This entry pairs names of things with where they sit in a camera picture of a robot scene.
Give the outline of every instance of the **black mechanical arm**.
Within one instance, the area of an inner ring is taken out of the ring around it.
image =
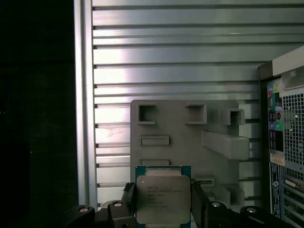
[[[136,186],[126,184],[121,200],[95,213],[94,208],[76,206],[64,215],[64,228],[136,228],[134,218]],[[240,213],[228,209],[223,203],[209,201],[200,184],[191,184],[191,212],[197,228],[292,228],[290,224],[259,207],[243,207]]]

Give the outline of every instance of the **screw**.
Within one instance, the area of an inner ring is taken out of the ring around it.
[[[89,209],[88,208],[81,208],[79,211],[80,212],[87,212]]]
[[[115,203],[114,206],[120,207],[122,204],[121,203]]]
[[[218,207],[220,207],[220,204],[218,202],[213,202],[212,206],[214,206],[215,208],[218,208]]]
[[[247,208],[247,211],[248,211],[249,213],[256,213],[256,212],[257,212],[257,210],[254,209],[254,208]]]

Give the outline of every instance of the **metal slatted wall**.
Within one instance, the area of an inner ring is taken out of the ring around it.
[[[240,187],[246,204],[259,205],[256,69],[301,46],[302,3],[93,0],[87,23],[93,27],[95,85],[95,142],[87,142],[95,145],[88,153],[90,204],[119,199],[130,180],[132,100],[206,99],[239,100],[245,109],[239,134],[250,138],[252,159],[239,165]]]

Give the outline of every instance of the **computer tower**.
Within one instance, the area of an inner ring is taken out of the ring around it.
[[[263,205],[304,227],[304,46],[258,68]]]

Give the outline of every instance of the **dark background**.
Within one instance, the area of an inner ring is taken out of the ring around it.
[[[1,0],[0,26],[4,217],[52,227],[78,201],[73,1]]]

